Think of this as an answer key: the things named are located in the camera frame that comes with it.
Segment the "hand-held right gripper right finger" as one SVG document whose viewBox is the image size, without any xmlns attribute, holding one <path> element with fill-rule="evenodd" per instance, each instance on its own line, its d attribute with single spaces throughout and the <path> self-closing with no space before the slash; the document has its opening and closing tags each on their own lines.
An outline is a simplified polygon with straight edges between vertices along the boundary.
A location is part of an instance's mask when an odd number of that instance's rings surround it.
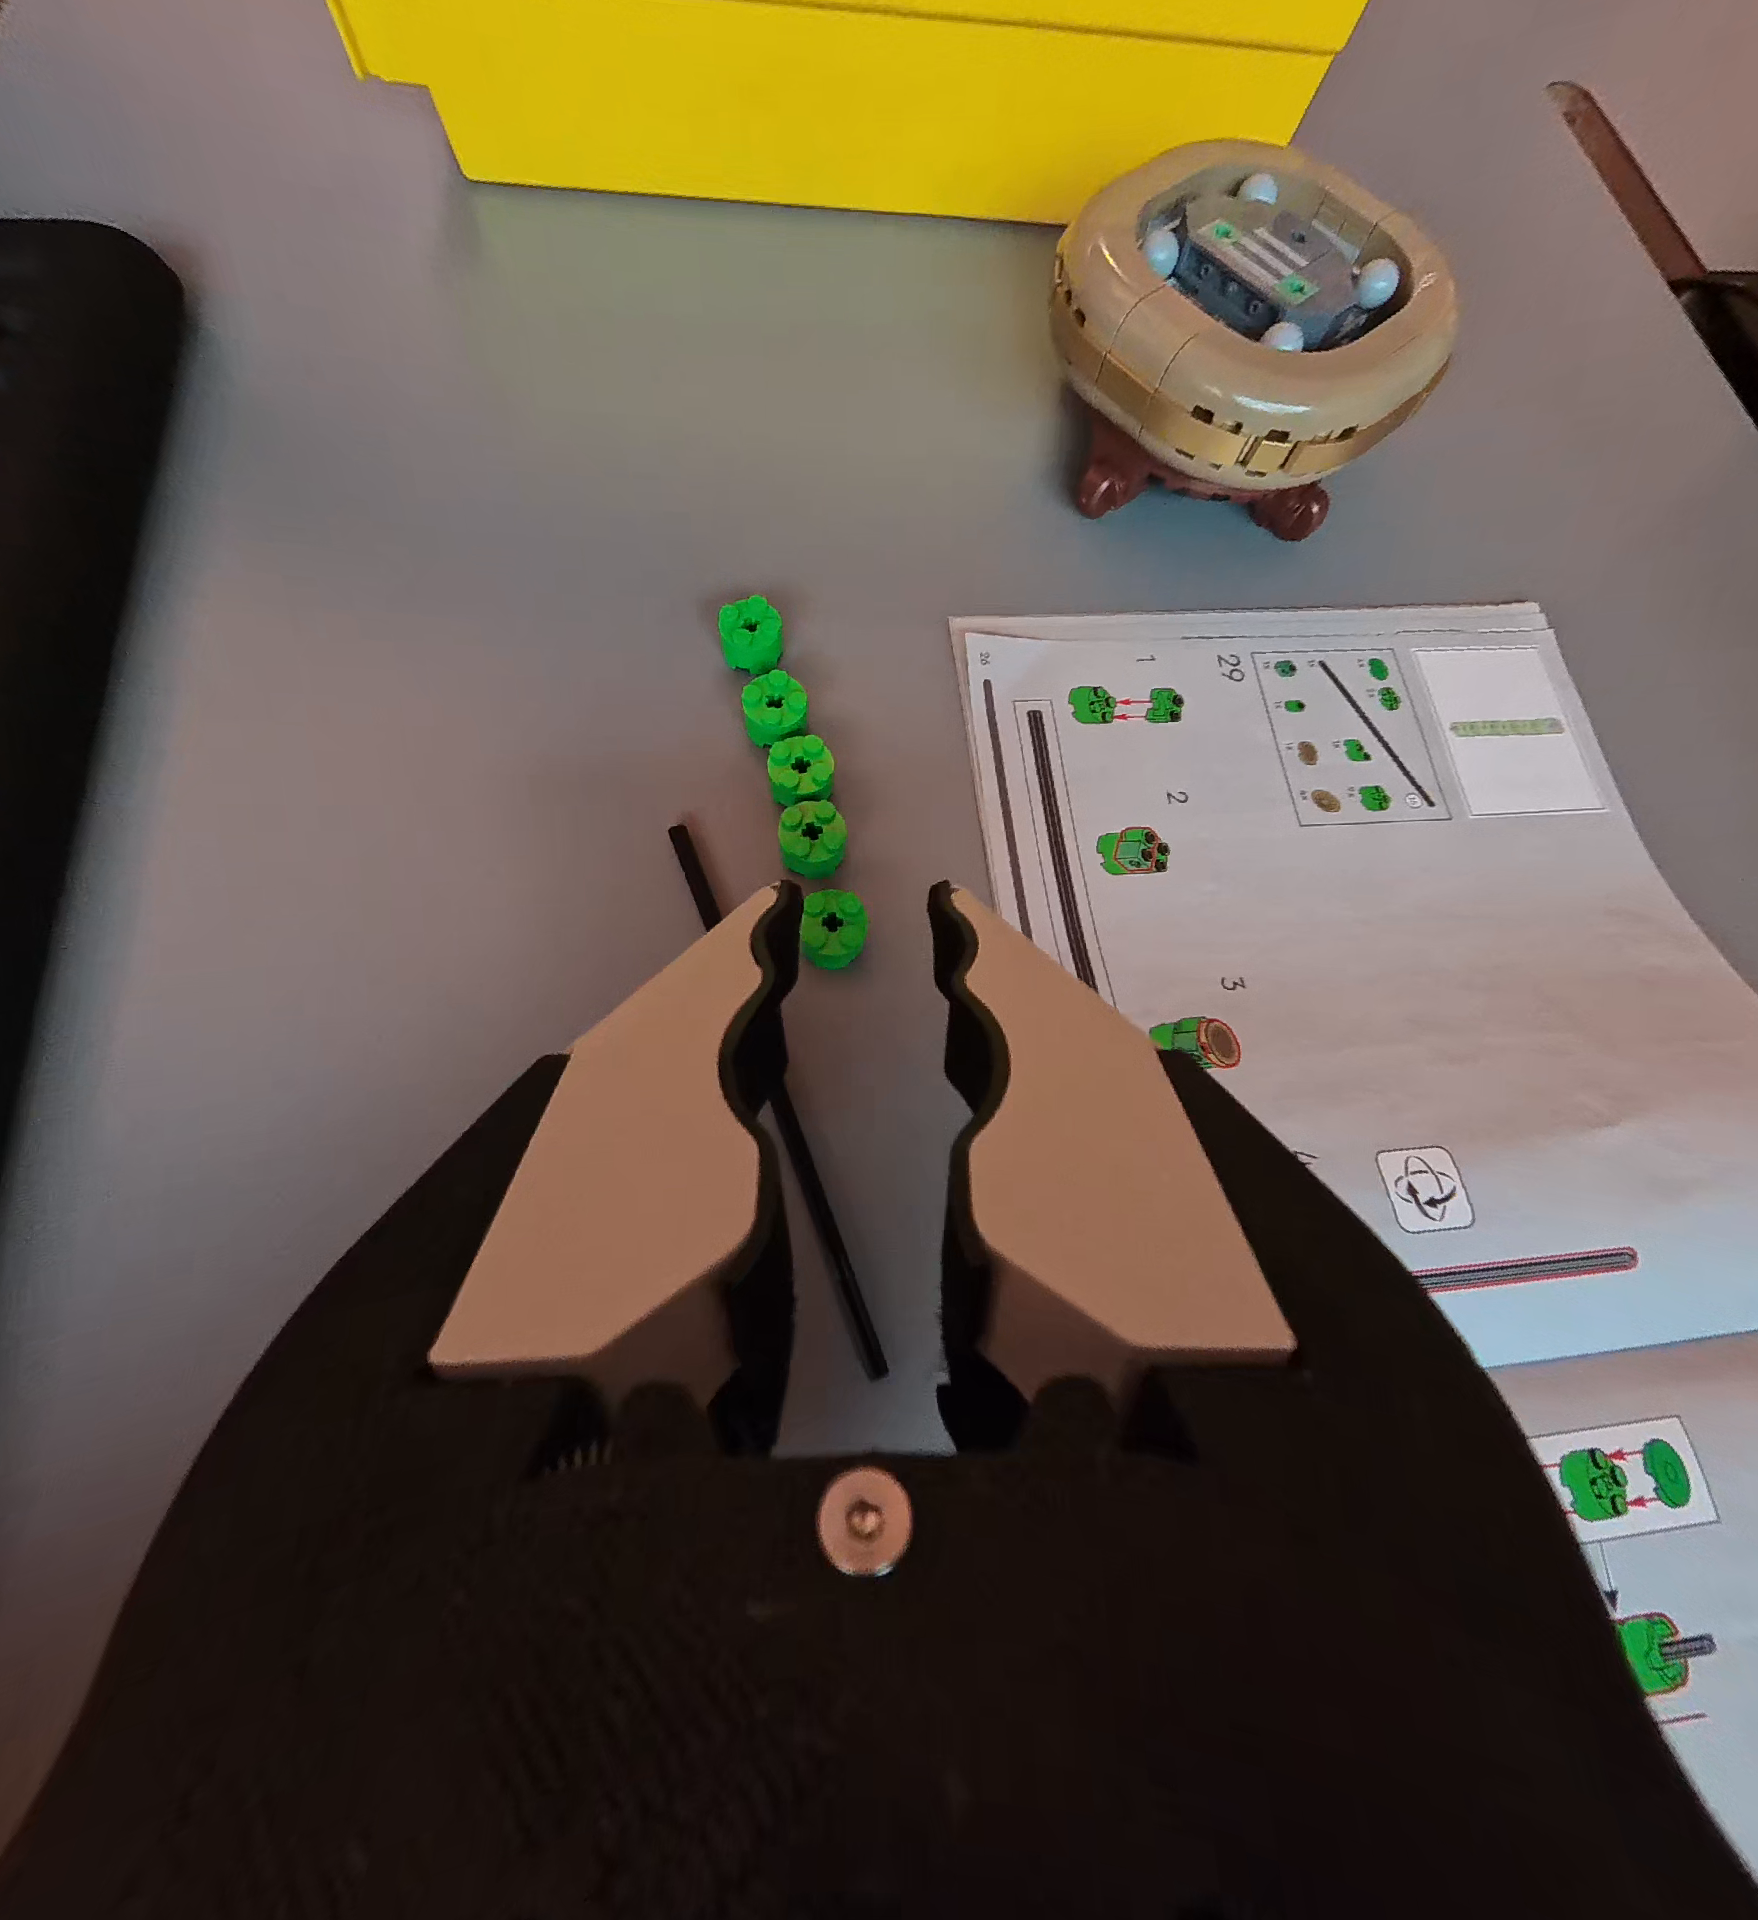
<svg viewBox="0 0 1758 1920">
<path fill-rule="evenodd" d="M 967 1122 L 945 1212 L 941 1417 L 1017 1442 L 1041 1392 L 1124 1412 L 1157 1370 L 1285 1366 L 1297 1336 L 1162 1053 L 971 889 L 929 894 L 945 1071 Z"/>
</svg>

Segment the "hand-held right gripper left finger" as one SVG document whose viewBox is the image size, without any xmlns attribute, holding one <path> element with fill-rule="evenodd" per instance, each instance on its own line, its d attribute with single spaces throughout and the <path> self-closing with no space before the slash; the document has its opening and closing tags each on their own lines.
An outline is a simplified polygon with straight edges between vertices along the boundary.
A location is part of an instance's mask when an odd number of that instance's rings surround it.
<svg viewBox="0 0 1758 1920">
<path fill-rule="evenodd" d="M 763 1124 L 787 1083 L 800 888 L 749 895 L 585 1032 L 434 1338 L 442 1380 L 573 1377 L 608 1408 L 677 1384 L 769 1453 L 797 1336 Z"/>
</svg>

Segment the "black axle rod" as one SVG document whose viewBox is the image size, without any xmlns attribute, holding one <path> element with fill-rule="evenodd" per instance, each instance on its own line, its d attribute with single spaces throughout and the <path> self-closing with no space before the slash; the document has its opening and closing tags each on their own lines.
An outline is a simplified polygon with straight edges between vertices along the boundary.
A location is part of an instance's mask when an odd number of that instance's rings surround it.
<svg viewBox="0 0 1758 1920">
<path fill-rule="evenodd" d="M 690 823 L 677 821 L 668 828 L 680 875 L 690 891 L 695 910 L 704 931 L 713 931 L 725 920 L 725 910 L 710 875 L 704 870 L 700 847 Z M 867 1380 L 878 1382 L 891 1376 L 888 1355 L 872 1318 L 870 1305 L 859 1272 L 851 1259 L 848 1246 L 838 1213 L 824 1185 L 816 1156 L 804 1132 L 797 1099 L 783 1082 L 769 1098 L 770 1116 L 793 1165 L 797 1185 L 800 1187 L 819 1247 L 829 1262 L 834 1291 L 844 1313 L 846 1332 L 859 1352 Z"/>
</svg>

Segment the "instruction booklet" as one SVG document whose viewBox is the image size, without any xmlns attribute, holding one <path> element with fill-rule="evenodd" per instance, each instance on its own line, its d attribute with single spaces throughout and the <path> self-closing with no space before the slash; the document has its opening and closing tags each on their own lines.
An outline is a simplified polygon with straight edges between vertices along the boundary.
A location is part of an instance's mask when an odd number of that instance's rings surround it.
<svg viewBox="0 0 1758 1920">
<path fill-rule="evenodd" d="M 1758 995 L 1537 603 L 955 622 L 994 899 L 1486 1364 L 1758 1868 Z"/>
</svg>

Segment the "yellow plastic bin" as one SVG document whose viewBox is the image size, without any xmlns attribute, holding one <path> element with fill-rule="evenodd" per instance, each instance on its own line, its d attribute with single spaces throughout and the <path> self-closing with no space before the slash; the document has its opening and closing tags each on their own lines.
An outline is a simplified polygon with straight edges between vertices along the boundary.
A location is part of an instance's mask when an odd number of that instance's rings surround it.
<svg viewBox="0 0 1758 1920">
<path fill-rule="evenodd" d="M 1364 2 L 333 2 L 469 179 L 1058 226 L 1292 139 Z"/>
</svg>

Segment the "grey desk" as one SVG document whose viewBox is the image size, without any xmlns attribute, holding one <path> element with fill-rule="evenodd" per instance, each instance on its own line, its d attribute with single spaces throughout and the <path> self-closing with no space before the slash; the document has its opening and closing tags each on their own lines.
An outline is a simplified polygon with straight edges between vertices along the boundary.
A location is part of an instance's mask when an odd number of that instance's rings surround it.
<svg viewBox="0 0 1758 1920">
<path fill-rule="evenodd" d="M 713 608 L 836 713 L 867 964 L 789 1004 L 891 1377 L 804 1222 L 783 1443 L 945 1450 L 926 891 L 988 870 L 950 616 L 1538 601 L 1758 993 L 1758 437 L 1555 83 L 1758 265 L 1758 3 L 1370 3 L 1304 146 L 1445 233 L 1460 351 L 1302 545 L 1072 462 L 1017 226 L 477 185 L 315 3 L 11 3 L 0 213 L 196 343 L 0 1232 L 0 1851 L 271 1338 L 543 1051 L 775 866 Z"/>
</svg>

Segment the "black dotted mat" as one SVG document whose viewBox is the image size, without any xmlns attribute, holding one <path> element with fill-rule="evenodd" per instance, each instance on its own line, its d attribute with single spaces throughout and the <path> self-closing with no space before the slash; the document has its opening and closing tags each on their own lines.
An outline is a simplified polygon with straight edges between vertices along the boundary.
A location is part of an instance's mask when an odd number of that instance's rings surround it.
<svg viewBox="0 0 1758 1920">
<path fill-rule="evenodd" d="M 0 1187 L 188 334 L 124 229 L 0 217 Z"/>
</svg>

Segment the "tan brick-built pot model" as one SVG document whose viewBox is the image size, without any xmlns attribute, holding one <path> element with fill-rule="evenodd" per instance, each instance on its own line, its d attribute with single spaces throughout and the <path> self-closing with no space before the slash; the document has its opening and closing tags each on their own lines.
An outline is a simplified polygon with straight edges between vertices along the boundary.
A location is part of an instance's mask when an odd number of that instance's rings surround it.
<svg viewBox="0 0 1758 1920">
<path fill-rule="evenodd" d="M 1339 168 L 1217 139 L 1085 203 L 1058 241 L 1051 324 L 1090 415 L 1082 516 L 1159 483 L 1300 541 L 1328 513 L 1324 478 L 1445 378 L 1460 292 L 1438 243 Z"/>
</svg>

